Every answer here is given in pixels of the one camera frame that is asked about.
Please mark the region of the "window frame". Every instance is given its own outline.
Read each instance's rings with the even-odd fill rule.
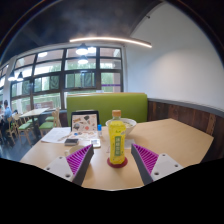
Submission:
[[[30,56],[30,55],[35,55],[33,64],[24,65],[24,66],[21,66],[19,68],[15,68],[15,65],[16,65],[16,63],[15,63],[14,68],[13,68],[13,71],[15,71],[17,69],[21,69],[21,68],[28,67],[28,66],[32,67],[31,76],[24,78],[24,81],[25,80],[30,80],[30,105],[31,105],[31,110],[34,109],[34,96],[51,94],[51,93],[60,93],[61,109],[65,109],[65,102],[64,102],[64,94],[65,94],[65,92],[73,92],[73,91],[79,91],[79,90],[80,91],[83,91],[83,90],[84,91],[101,90],[101,73],[106,73],[106,72],[108,72],[108,73],[120,73],[120,91],[123,92],[123,89],[124,89],[124,85],[123,85],[123,70],[124,70],[124,68],[123,68],[122,47],[121,46],[119,46],[119,47],[117,47],[117,46],[101,46],[101,45],[100,46],[91,45],[91,46],[96,48],[96,56],[89,56],[88,57],[88,55],[87,55],[87,58],[94,58],[94,59],[96,59],[96,68],[95,69],[72,69],[72,70],[65,70],[65,62],[66,62],[66,60],[79,59],[79,57],[77,57],[77,56],[75,56],[75,57],[66,57],[67,51],[69,49],[77,48],[77,46],[75,46],[75,47],[74,46],[73,47],[69,47],[68,46],[68,47],[59,47],[59,48],[50,49],[50,50],[41,50],[39,52],[32,53],[32,54],[27,54],[27,55],[24,55],[24,56],[18,58],[18,59],[20,59],[20,58],[27,57],[27,56]],[[119,49],[121,57],[100,56],[100,48]],[[56,50],[63,50],[62,58],[37,62],[37,58],[38,58],[38,54],[39,53],[49,52],[49,51],[56,51]],[[100,68],[100,59],[120,60],[121,61],[121,69],[101,69]],[[42,74],[39,74],[39,75],[34,75],[36,65],[49,63],[49,62],[54,62],[54,61],[61,61],[61,71],[48,72],[48,73],[42,73]],[[94,73],[94,75],[95,75],[95,87],[66,88],[65,87],[66,75],[67,74],[79,73],[79,72],[82,72],[82,71],[93,72]],[[55,75],[59,75],[59,88],[58,89],[49,89],[49,90],[34,92],[34,82],[35,82],[35,79],[43,78],[43,77],[50,77],[50,76],[55,76]],[[21,98],[27,98],[28,95],[20,95],[20,96],[15,96],[15,97],[11,96],[12,84],[14,84],[14,83],[17,83],[17,81],[12,81],[11,84],[10,84],[10,99],[11,99],[11,101],[17,100],[17,99],[21,99]]]

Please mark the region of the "green cushion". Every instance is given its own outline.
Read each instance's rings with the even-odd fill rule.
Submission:
[[[19,130],[26,130],[29,126],[30,126],[30,123],[22,124],[22,125],[19,127]]]
[[[33,122],[32,119],[29,119],[29,120],[27,121],[27,123],[32,123],[32,122]]]
[[[45,119],[45,121],[54,121],[54,117],[53,117],[53,116],[47,117],[47,118]]]
[[[148,100],[145,93],[113,93],[67,96],[67,119],[76,110],[98,110],[100,123],[105,126],[112,119],[112,110],[121,110],[121,117],[137,123],[147,122]]]
[[[40,127],[39,129],[51,129],[53,128],[53,122],[44,122]]]

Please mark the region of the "bottle cap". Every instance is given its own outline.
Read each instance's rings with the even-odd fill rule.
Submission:
[[[102,130],[102,126],[101,126],[101,124],[98,124],[98,131],[101,131]]]
[[[121,110],[112,110],[113,117],[121,117]]]

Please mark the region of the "person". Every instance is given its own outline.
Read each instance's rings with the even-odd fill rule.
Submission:
[[[5,113],[4,113],[4,119],[3,120],[3,125],[2,125],[2,137],[4,141],[8,141],[10,146],[13,146],[12,140],[6,136],[6,130],[9,129],[9,122],[8,118],[12,116],[12,111],[8,106],[8,101],[4,101],[4,107],[5,107]]]

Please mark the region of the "paper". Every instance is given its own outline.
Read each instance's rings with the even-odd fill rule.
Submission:
[[[79,140],[90,140],[99,138],[99,136],[97,131],[79,131],[72,132],[72,135],[70,135],[69,138],[78,138]]]
[[[61,141],[58,141],[58,139],[65,137],[71,133],[71,128],[52,128],[42,139],[42,142],[52,142],[52,143],[64,143],[67,139],[64,138]]]

